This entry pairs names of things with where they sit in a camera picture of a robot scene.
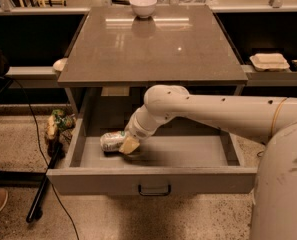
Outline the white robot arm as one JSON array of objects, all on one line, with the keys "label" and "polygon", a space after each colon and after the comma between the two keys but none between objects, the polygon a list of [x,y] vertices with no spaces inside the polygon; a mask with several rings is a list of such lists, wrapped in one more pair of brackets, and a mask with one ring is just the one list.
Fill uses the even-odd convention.
[{"label": "white robot arm", "polygon": [[297,240],[297,98],[191,95],[181,86],[149,88],[119,148],[132,153],[176,117],[264,142],[253,192],[250,240]]}]

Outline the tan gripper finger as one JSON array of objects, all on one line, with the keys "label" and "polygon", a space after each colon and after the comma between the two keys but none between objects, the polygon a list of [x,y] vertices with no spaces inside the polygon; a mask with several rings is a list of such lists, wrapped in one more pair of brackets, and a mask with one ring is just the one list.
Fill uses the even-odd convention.
[{"label": "tan gripper finger", "polygon": [[120,146],[119,151],[122,154],[128,155],[135,151],[139,147],[139,145],[140,142],[136,138],[128,136]]}]

